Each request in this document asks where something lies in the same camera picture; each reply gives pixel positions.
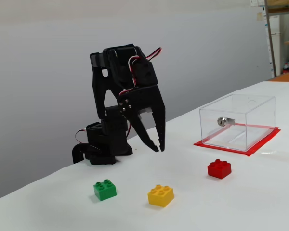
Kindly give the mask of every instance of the white table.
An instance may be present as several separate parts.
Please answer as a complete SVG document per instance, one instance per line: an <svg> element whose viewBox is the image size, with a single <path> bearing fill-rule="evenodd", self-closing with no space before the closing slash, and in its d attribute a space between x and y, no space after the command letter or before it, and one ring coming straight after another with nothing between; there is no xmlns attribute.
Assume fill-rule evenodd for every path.
<svg viewBox="0 0 289 231"><path fill-rule="evenodd" d="M289 231L289 83L237 93L276 96L281 132L251 157L194 146L201 139L195 109L167 123L162 153L135 137L134 154L115 165L83 161L1 198L0 231ZM149 135L158 143L155 129ZM223 180L207 173L217 158L232 165ZM118 195L99 202L93 185L104 179ZM174 189L166 208L148 204L156 184Z"/></svg>

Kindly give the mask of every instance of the clear plastic box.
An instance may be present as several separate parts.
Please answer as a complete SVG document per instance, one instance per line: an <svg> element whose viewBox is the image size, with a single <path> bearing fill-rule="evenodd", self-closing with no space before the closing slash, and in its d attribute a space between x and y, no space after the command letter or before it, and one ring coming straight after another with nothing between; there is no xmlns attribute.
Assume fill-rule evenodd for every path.
<svg viewBox="0 0 289 231"><path fill-rule="evenodd" d="M199 110L202 143L246 152L275 128L275 97L232 94Z"/></svg>

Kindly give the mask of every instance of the robotic arm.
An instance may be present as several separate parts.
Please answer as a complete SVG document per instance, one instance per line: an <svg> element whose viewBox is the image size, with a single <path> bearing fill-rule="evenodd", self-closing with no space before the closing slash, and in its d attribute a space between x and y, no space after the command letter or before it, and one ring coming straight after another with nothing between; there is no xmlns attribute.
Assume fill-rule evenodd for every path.
<svg viewBox="0 0 289 231"><path fill-rule="evenodd" d="M145 56L139 47L126 45L103 50L90 55L93 70L93 92L97 113L101 123L87 126L88 144L78 144L73 149L73 161L77 163L85 157L91 164L114 164L115 156L131 155L127 144L127 120L140 139L149 148L158 152L158 147L150 139L140 114L151 110L156 124L161 151L165 149L165 105L158 89L158 80L149 58L161 51L157 49ZM108 70L104 77L102 70ZM111 90L118 105L106 107L104 100L107 90Z"/></svg>

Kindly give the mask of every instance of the red base plate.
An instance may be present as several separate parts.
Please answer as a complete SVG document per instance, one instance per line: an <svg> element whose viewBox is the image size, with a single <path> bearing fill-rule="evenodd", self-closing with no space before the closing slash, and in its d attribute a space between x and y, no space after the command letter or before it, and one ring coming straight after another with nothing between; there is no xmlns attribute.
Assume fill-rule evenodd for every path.
<svg viewBox="0 0 289 231"><path fill-rule="evenodd" d="M281 130L278 127L274 128L270 134L268 134L266 137L264 137L262 140L260 140L258 143L256 143L254 146L252 146L250 149L248 149L246 152L232 150L232 149L228 149L228 148L221 148L221 147L216 147L216 146L211 146L211 145L206 145L206 144L203 144L202 141L194 143L194 145L200 146L200 147L205 147L205 148L223 150L223 151L227 151L227 152L240 153L240 154L250 156L250 155L254 154L256 151L258 151L258 149L260 149L262 146L264 146L269 140L271 140L280 131Z"/></svg>

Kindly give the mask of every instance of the gray wall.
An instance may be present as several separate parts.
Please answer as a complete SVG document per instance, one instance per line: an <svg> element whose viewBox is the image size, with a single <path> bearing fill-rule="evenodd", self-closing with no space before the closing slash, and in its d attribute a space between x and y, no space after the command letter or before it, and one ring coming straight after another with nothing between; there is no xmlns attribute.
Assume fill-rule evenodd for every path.
<svg viewBox="0 0 289 231"><path fill-rule="evenodd" d="M136 6L102 15L106 6L88 5L96 18L85 5L81 18L61 1L44 14L22 1L24 8L10 1L9 11L0 1L0 197L72 164L75 131L98 121L91 52L134 43L149 54L161 46L153 63L167 120L270 77L264 24L249 0L210 1L223 9L206 12L195 1L140 1L151 7L142 3L138 17Z"/></svg>

